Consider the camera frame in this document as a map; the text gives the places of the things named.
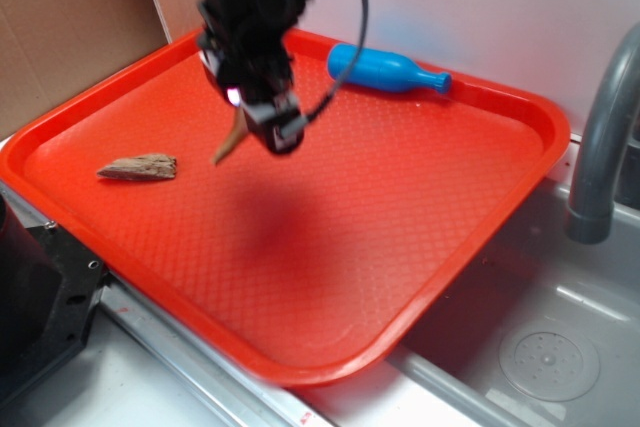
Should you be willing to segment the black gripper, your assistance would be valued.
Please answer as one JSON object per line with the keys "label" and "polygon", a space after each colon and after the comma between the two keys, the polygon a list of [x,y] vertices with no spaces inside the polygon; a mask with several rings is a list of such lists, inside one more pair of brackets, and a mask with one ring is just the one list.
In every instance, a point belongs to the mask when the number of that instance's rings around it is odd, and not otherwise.
{"label": "black gripper", "polygon": [[307,0],[201,0],[198,45],[222,93],[239,92],[250,134],[274,155],[289,155],[305,132],[283,45]]}

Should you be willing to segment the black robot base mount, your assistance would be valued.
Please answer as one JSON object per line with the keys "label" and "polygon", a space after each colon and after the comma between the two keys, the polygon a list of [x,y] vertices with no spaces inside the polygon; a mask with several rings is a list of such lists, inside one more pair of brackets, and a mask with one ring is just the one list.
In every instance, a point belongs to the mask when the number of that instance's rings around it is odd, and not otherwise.
{"label": "black robot base mount", "polygon": [[87,344],[102,259],[59,225],[26,227],[1,200],[1,406]]}

